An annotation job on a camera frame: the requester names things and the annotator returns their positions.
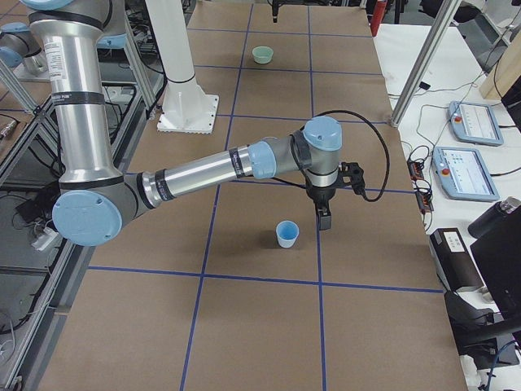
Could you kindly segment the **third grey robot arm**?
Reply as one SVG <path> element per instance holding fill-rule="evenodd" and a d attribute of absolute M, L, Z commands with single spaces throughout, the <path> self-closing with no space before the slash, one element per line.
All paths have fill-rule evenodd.
<path fill-rule="evenodd" d="M 45 52 L 24 23 L 1 27 L 1 60 L 18 78 L 50 80 Z"/>

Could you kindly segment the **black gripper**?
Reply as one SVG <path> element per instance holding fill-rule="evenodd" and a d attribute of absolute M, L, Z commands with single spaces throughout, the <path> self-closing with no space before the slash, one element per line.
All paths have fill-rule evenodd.
<path fill-rule="evenodd" d="M 273 22 L 277 22 L 278 21 L 278 13 L 279 13 L 279 7 L 281 7 L 282 5 L 284 4 L 284 1 L 283 0 L 272 0 L 271 1 L 271 5 L 272 5 L 272 19 L 273 19 Z"/>
<path fill-rule="evenodd" d="M 335 196 L 334 187 L 316 187 L 313 185 L 306 187 L 306 194 L 313 201 L 317 211 L 318 228 L 320 231 L 331 228 L 331 210 L 329 202 Z"/>

